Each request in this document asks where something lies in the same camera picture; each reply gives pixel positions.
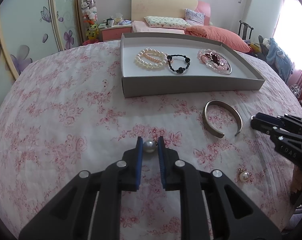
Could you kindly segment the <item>clear tube of plush toys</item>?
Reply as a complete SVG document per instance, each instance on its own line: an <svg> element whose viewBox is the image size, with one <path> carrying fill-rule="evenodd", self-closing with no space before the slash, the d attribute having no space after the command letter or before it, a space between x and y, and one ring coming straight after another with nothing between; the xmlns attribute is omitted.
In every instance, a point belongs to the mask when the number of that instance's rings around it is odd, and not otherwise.
<svg viewBox="0 0 302 240"><path fill-rule="evenodd" d="M97 22L96 0L80 0L80 8L82 11L82 17L84 23L88 23L90 25L96 24Z"/></svg>

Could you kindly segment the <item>pink floral bed sheet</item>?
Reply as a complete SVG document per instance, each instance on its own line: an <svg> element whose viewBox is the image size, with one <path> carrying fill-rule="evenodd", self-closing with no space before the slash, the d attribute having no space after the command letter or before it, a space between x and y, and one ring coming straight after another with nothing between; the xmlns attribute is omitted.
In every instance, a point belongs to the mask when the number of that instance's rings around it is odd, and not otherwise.
<svg viewBox="0 0 302 240"><path fill-rule="evenodd" d="M76 174L98 172L136 139L176 150L197 169L222 170L278 226L285 228L293 164L250 117L302 117L290 89L265 62L244 54L264 77L258 91L173 94L126 99L120 42L63 51L31 64L0 107L0 218L20 230ZM239 170L250 172L241 182Z"/></svg>

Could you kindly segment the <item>dark wooden chair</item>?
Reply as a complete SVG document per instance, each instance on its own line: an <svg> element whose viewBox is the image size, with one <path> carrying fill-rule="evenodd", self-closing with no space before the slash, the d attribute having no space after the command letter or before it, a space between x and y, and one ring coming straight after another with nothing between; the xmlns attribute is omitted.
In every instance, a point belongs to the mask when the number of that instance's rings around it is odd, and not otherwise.
<svg viewBox="0 0 302 240"><path fill-rule="evenodd" d="M246 22L243 22L242 20L239 21L239 30L238 30L238 35L245 41L245 40L250 40L252 31L254 30L253 27L251 27L249 24Z"/></svg>

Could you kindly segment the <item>white pearl earring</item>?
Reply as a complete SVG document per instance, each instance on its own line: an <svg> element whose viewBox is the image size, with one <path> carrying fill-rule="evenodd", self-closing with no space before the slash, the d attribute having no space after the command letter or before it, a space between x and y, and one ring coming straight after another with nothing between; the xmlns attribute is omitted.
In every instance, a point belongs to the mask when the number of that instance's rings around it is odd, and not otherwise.
<svg viewBox="0 0 302 240"><path fill-rule="evenodd" d="M247 182L248 180L250 180L250 176L250 172L248 172L247 170L239 170L238 178L241 182Z"/></svg>

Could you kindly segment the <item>pink bed with headboard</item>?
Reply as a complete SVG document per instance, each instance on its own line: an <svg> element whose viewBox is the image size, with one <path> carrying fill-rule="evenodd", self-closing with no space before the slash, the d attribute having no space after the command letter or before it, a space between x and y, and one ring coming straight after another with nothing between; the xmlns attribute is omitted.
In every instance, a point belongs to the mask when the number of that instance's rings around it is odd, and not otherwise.
<svg viewBox="0 0 302 240"><path fill-rule="evenodd" d="M184 18L185 10L205 14L204 25L235 30L245 5L217 0L213 5L200 0L131 0L131 20L144 21L147 16Z"/></svg>

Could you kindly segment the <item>pink white nightstand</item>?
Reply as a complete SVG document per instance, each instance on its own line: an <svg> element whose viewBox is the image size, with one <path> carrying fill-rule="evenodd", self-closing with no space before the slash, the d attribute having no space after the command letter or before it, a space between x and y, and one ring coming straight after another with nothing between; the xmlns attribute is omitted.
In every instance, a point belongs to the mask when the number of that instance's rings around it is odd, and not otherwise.
<svg viewBox="0 0 302 240"><path fill-rule="evenodd" d="M120 40L123 33L131 33L132 25L115 25L113 27L99 29L99 40L106 42Z"/></svg>

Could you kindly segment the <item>folded salmon duvet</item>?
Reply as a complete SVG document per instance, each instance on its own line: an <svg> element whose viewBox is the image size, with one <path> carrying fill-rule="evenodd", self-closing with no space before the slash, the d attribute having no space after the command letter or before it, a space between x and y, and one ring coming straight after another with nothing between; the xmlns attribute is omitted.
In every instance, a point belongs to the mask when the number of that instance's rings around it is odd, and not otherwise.
<svg viewBox="0 0 302 240"><path fill-rule="evenodd" d="M209 40L222 42L229 48L242 53L249 53L252 50L239 35L227 29L211 25L193 25L187 27L184 33L186 35L203 37Z"/></svg>

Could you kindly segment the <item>grey cardboard tray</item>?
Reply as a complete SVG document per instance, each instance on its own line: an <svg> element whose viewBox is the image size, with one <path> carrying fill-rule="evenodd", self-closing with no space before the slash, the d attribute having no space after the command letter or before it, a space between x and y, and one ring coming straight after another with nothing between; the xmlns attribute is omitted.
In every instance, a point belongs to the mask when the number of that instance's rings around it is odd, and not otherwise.
<svg viewBox="0 0 302 240"><path fill-rule="evenodd" d="M265 79L225 44L168 33L126 33L121 37L122 89L126 98L224 90L259 90ZM201 61L216 51L232 73L215 72Z"/></svg>

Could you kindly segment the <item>grey pearl earring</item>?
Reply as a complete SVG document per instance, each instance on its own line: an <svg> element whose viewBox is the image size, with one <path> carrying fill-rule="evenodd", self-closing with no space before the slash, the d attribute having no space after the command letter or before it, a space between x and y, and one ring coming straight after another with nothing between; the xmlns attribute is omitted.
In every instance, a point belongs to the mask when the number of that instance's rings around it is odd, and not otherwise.
<svg viewBox="0 0 302 240"><path fill-rule="evenodd" d="M143 151L146 153L152 153L156 150L157 144L153 140L147 140L143 143Z"/></svg>

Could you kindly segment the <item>blue plush clothing pile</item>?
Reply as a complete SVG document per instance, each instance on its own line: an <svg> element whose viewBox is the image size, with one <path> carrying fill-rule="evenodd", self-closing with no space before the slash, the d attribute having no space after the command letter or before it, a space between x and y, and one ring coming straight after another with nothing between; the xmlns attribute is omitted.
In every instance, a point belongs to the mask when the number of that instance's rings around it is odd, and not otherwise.
<svg viewBox="0 0 302 240"><path fill-rule="evenodd" d="M265 57L267 64L287 83L293 74L293 66L290 58L278 46L274 38L263 38L259 35L261 53Z"/></svg>

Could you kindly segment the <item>floral white pillow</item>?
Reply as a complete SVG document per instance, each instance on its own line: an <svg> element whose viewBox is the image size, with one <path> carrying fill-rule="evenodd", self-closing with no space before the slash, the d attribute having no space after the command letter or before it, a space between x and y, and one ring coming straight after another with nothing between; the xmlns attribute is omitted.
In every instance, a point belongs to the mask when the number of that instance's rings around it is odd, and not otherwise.
<svg viewBox="0 0 302 240"><path fill-rule="evenodd" d="M183 18L162 17L162 16L146 16L146 23L152 28L167 28L186 30L191 25Z"/></svg>

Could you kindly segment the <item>small purple pillow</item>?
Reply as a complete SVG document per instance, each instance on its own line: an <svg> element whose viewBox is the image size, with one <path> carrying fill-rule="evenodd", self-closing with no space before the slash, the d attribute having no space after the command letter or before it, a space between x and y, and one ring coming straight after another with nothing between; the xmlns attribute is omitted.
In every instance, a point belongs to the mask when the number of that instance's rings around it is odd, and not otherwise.
<svg viewBox="0 0 302 240"><path fill-rule="evenodd" d="M206 14L185 9L184 20L190 25L204 25Z"/></svg>

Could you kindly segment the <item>red lined waste basket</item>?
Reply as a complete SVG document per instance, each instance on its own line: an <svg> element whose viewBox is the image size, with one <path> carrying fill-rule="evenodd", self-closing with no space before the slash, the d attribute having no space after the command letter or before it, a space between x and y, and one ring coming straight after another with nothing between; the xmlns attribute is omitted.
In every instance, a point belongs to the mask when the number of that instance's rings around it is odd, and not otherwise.
<svg viewBox="0 0 302 240"><path fill-rule="evenodd" d="M99 39L94 39L94 40L86 40L85 42L82 43L83 46L86 46L88 44L94 44L94 43L98 43Z"/></svg>

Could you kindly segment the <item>white mug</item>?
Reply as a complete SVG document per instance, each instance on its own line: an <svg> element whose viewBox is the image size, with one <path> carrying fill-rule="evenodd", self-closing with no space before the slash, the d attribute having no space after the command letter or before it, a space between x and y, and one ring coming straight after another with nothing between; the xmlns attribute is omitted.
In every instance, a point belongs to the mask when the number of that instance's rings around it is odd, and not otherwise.
<svg viewBox="0 0 302 240"><path fill-rule="evenodd" d="M114 19L108 19L108 27L113 27L114 26Z"/></svg>

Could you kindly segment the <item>large thin silver bangle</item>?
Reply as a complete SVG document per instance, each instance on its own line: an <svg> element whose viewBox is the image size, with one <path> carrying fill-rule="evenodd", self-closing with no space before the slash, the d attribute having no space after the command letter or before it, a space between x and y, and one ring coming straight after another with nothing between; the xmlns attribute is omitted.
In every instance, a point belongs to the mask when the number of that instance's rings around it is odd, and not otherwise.
<svg viewBox="0 0 302 240"><path fill-rule="evenodd" d="M232 67L229 62L216 51L205 52L201 56L201 61L219 74L229 75L232 73Z"/></svg>

